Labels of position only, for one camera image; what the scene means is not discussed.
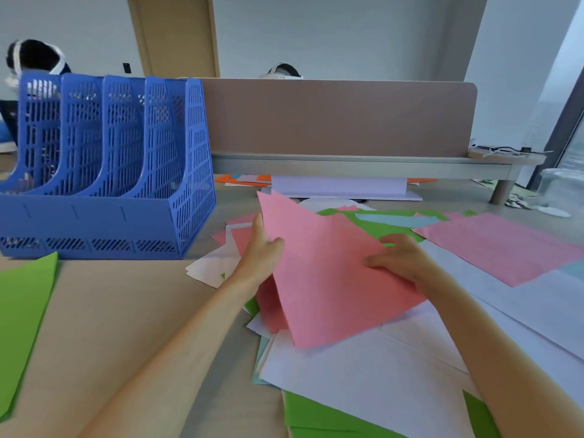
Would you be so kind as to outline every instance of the hand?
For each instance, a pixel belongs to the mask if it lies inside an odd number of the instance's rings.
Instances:
[[[393,246],[385,248],[379,254],[366,257],[363,260],[366,266],[384,267],[416,284],[431,281],[436,274],[445,273],[410,235],[385,235],[379,241],[384,244],[393,243]]]
[[[261,212],[253,219],[252,227],[252,239],[231,276],[252,284],[255,287],[255,292],[257,287],[274,272],[278,265],[284,252],[284,240],[276,238],[272,242],[269,241],[263,227]]]

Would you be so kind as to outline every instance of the wooden door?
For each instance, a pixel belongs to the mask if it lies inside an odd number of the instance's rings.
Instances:
[[[128,0],[144,75],[219,76],[213,0]]]

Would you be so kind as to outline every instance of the forearm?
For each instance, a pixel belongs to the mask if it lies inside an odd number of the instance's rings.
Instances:
[[[435,306],[504,438],[582,437],[579,406],[446,273],[418,284]]]
[[[165,438],[182,431],[201,383],[254,284],[228,279],[114,395],[79,438]]]

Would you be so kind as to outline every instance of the light blue paper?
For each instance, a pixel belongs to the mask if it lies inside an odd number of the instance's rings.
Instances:
[[[254,384],[270,384],[259,377],[259,373],[256,371],[259,364],[259,359],[262,357],[263,351],[266,350],[267,344],[270,342],[269,338],[260,337],[258,357],[256,358],[255,366],[253,367],[252,383]]]
[[[403,217],[401,215],[383,214],[355,214],[355,217],[364,221],[409,228],[424,227],[440,222],[436,217]]]
[[[560,270],[574,278],[584,281],[584,259],[562,266]]]

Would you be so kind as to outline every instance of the desk surface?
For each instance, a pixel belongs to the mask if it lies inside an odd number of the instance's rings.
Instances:
[[[575,222],[487,204],[469,180],[409,186],[417,202],[372,201],[379,209],[490,211],[584,244]],[[182,261],[64,261],[13,418],[0,438],[74,438],[128,377],[177,331],[214,289],[185,267],[217,247],[209,235],[229,218],[259,210],[255,188],[217,186],[217,208]],[[0,270],[24,263],[0,257]],[[280,391],[251,383],[259,338],[237,316],[193,405],[182,438],[285,438]]]

